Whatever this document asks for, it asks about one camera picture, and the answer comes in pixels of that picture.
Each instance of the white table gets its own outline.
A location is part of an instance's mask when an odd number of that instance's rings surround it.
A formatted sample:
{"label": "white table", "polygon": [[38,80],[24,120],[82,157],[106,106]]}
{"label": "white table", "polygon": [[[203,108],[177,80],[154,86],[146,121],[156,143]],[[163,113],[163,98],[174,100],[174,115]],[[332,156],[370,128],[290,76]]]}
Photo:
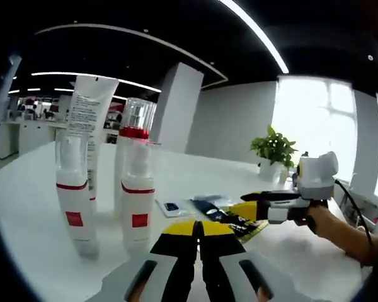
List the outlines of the white table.
{"label": "white table", "polygon": [[[67,236],[55,190],[54,143],[29,152],[0,170],[0,230],[11,255],[43,301],[84,301],[99,291],[102,278],[128,259],[122,232],[112,214],[115,146],[102,144],[98,169],[97,261],[80,258]],[[162,151],[156,181],[159,199],[280,189],[263,182],[251,164]],[[331,210],[342,217],[337,204]],[[151,241],[174,219],[158,206],[152,213]],[[246,245],[265,254],[294,278],[296,287],[314,298],[348,301],[361,283],[359,264],[330,242],[292,222],[270,225]],[[202,287],[196,273],[193,288]],[[191,298],[191,301],[204,299]]]}

